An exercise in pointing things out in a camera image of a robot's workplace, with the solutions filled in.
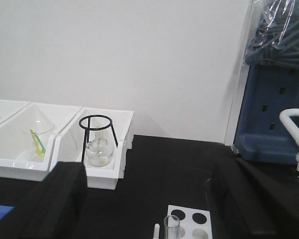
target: black tabletop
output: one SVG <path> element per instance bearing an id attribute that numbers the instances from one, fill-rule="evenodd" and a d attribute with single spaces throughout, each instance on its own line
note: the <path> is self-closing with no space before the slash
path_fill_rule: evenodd
<path id="1" fill-rule="evenodd" d="M 206 185 L 217 157 L 234 155 L 219 143 L 136 135 L 124 179 L 115 190 L 88 189 L 73 237 L 151 239 L 156 223 L 163 235 L 168 205 L 210 210 Z M 36 184 L 0 178 L 0 205 L 16 205 Z M 213 237 L 228 238 L 211 217 Z"/>

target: white plastic bin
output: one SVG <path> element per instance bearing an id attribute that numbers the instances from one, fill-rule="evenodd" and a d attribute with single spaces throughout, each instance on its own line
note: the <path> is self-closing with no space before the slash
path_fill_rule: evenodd
<path id="1" fill-rule="evenodd" d="M 28 104 L 30 104 L 28 101 L 0 100 L 0 123 L 13 116 Z"/>
<path id="2" fill-rule="evenodd" d="M 68 125 L 82 107 L 31 103 L 0 124 L 0 177 L 41 181 L 49 172 L 56 136 Z M 52 130 L 38 134 L 45 154 L 32 152 L 31 134 L 23 130 L 35 122 L 48 122 Z"/>
<path id="3" fill-rule="evenodd" d="M 118 140 L 112 161 L 104 167 L 93 167 L 84 160 L 88 187 L 114 190 L 119 178 L 124 177 L 127 148 L 132 148 L 133 132 L 132 111 L 114 111 L 94 108 L 82 108 L 76 117 L 69 123 L 55 140 L 54 152 L 51 160 L 50 171 L 58 161 L 80 162 L 82 158 L 84 129 L 79 126 L 81 118 L 88 115 L 105 115 L 112 119 Z"/>

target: round-bottom flask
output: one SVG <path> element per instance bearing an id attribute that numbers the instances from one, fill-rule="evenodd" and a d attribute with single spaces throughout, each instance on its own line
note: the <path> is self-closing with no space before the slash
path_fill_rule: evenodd
<path id="1" fill-rule="evenodd" d="M 103 131 L 95 131 L 95 138 L 86 144 L 88 162 L 94 167 L 104 167 L 112 160 L 114 145 L 104 138 Z"/>

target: white plastic tray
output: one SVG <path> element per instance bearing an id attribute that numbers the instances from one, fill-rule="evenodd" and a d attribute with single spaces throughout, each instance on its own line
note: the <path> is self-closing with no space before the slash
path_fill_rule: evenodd
<path id="1" fill-rule="evenodd" d="M 28 104 L 30 104 L 28 101 L 0 100 L 0 123 L 13 116 Z"/>
<path id="2" fill-rule="evenodd" d="M 49 172 L 56 136 L 82 107 L 31 103 L 0 124 L 0 177 L 41 181 Z M 36 120 L 50 121 L 46 152 L 40 161 L 28 157 L 22 126 Z"/>
<path id="3" fill-rule="evenodd" d="M 119 178 L 124 177 L 127 148 L 132 148 L 133 132 L 132 111 L 114 111 L 95 108 L 82 108 L 55 140 L 54 152 L 50 171 L 58 161 L 80 162 L 83 149 L 84 129 L 79 126 L 79 120 L 88 115 L 106 115 L 113 121 L 118 140 L 118 147 L 114 150 L 112 161 L 101 168 L 91 166 L 84 160 L 88 187 L 115 189 Z"/>
<path id="4" fill-rule="evenodd" d="M 180 239 L 213 239 L 209 211 L 169 205 L 167 215 L 171 215 L 174 210 L 182 211 L 185 214 L 185 218 L 180 219 Z M 206 221 L 195 222 L 194 214 L 202 215 Z"/>

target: clear plastic cover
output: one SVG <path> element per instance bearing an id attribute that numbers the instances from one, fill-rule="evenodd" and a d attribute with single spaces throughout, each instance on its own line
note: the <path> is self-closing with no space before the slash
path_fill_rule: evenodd
<path id="1" fill-rule="evenodd" d="M 255 0 L 262 13 L 245 63 L 299 69 L 299 0 Z"/>

